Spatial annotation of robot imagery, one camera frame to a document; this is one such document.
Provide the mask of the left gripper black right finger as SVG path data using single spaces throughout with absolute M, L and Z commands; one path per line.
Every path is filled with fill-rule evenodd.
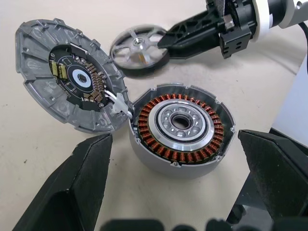
M 267 211 L 274 221 L 308 219 L 308 148 L 274 129 L 242 129 L 238 139 L 250 172 L 227 221 L 240 223 L 249 207 Z

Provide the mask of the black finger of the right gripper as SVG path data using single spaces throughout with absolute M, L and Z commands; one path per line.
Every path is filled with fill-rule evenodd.
M 186 47 L 168 48 L 170 59 L 188 59 L 219 47 L 219 36 L 209 36 Z
M 194 46 L 214 45 L 222 18 L 217 11 L 204 11 L 175 24 L 158 42 L 159 48 L 185 49 Z

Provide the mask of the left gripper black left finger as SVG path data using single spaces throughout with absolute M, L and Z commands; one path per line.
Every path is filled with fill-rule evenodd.
M 12 231 L 94 231 L 113 136 L 88 138 L 46 179 Z

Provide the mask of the silver spoked rotor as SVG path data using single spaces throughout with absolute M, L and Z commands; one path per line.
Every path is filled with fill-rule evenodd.
M 110 57 L 126 76 L 145 76 L 169 62 L 167 49 L 158 47 L 166 30 L 157 25 L 138 25 L 123 31 L 110 46 Z

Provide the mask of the grey motor housing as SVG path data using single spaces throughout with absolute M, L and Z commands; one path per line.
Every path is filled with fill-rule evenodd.
M 235 121 L 215 95 L 196 86 L 161 84 L 132 104 L 130 142 L 139 160 L 169 177 L 214 170 L 235 135 Z

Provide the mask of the grey circuit-board motor lid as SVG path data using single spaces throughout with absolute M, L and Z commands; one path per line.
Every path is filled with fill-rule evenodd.
M 75 129 L 112 133 L 132 118 L 124 74 L 100 44 L 63 20 L 32 20 L 15 34 L 16 71 L 37 103 Z

